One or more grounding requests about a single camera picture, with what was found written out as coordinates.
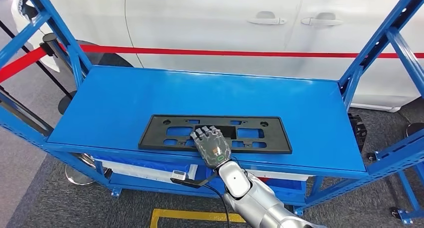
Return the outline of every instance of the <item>white car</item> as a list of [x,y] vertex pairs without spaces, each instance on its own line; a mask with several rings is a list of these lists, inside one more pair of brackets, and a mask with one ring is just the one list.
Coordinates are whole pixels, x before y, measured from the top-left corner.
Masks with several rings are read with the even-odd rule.
[[[336,57],[119,54],[120,64],[143,68],[339,79],[398,0],[51,0],[80,43],[105,46],[336,53]],[[21,31],[37,12],[14,0]],[[402,30],[419,57],[424,10]],[[29,42],[36,48],[45,24]],[[394,53],[391,46],[383,53]],[[59,71],[51,57],[42,59]],[[364,74],[352,106],[395,112],[420,96],[397,58],[378,58]]]

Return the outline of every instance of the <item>blue tabletop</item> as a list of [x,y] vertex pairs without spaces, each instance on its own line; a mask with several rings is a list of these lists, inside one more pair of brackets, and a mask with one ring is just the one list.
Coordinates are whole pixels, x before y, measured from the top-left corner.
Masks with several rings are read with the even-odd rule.
[[140,151],[153,114],[281,117],[292,154],[237,158],[365,172],[339,87],[326,80],[95,66],[48,142]]

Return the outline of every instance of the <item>red rope barrier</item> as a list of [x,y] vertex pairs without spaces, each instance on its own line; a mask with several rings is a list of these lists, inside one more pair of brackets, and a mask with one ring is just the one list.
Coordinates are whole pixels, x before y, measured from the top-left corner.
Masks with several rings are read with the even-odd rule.
[[24,56],[5,65],[2,69],[0,69],[0,83],[22,71],[32,63],[35,63],[45,55],[46,52],[41,47],[38,47],[37,49],[30,51]]
[[[266,51],[232,51],[232,50],[197,50],[197,49],[165,49],[140,48],[81,44],[84,52],[94,53],[126,53],[126,54],[156,54],[156,55],[186,55],[186,56],[239,56],[239,57],[301,57],[301,58],[355,58],[358,53],[336,52],[266,52]],[[0,83],[38,61],[46,53],[39,47],[21,58],[7,64],[0,70]],[[419,59],[424,59],[424,52],[415,53]],[[378,58],[398,58],[396,53],[382,53]]]
[[[232,51],[201,49],[165,49],[118,47],[106,45],[81,44],[85,52],[95,53],[127,53],[156,55],[189,55],[189,56],[240,56],[240,57],[304,57],[304,58],[355,58],[358,53],[336,52],[266,52],[266,51]],[[424,53],[415,53],[417,58],[424,58]],[[382,53],[378,58],[398,58],[396,53]]]

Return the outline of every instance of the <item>robotic arm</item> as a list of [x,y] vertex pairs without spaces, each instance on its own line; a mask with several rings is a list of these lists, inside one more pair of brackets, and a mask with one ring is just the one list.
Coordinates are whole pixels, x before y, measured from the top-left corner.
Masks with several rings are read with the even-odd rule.
[[253,228],[325,228],[292,214],[269,186],[232,161],[231,148],[219,129],[204,126],[191,137],[206,166],[225,183],[225,202]]

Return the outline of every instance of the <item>cable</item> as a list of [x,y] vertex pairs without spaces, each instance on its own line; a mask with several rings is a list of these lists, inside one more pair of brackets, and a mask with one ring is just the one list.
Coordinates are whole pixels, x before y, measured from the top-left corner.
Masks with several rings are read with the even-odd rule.
[[220,193],[219,191],[217,191],[217,190],[216,190],[215,188],[213,188],[212,186],[209,186],[209,185],[205,184],[205,185],[204,185],[204,187],[206,187],[206,188],[208,188],[209,190],[211,190],[211,191],[215,192],[215,193],[219,196],[219,198],[221,198],[221,201],[222,201],[222,203],[224,204],[224,208],[225,208],[225,214],[226,214],[226,226],[227,226],[228,228],[230,228],[230,216],[229,216],[228,209],[227,209],[227,205],[225,204],[225,201],[224,201],[223,196],[221,195],[221,193]]
[[232,158],[234,158],[235,162],[237,162],[237,165],[244,170],[244,175],[248,177],[248,171],[240,165],[239,159],[237,159],[237,157],[235,156],[233,156]]

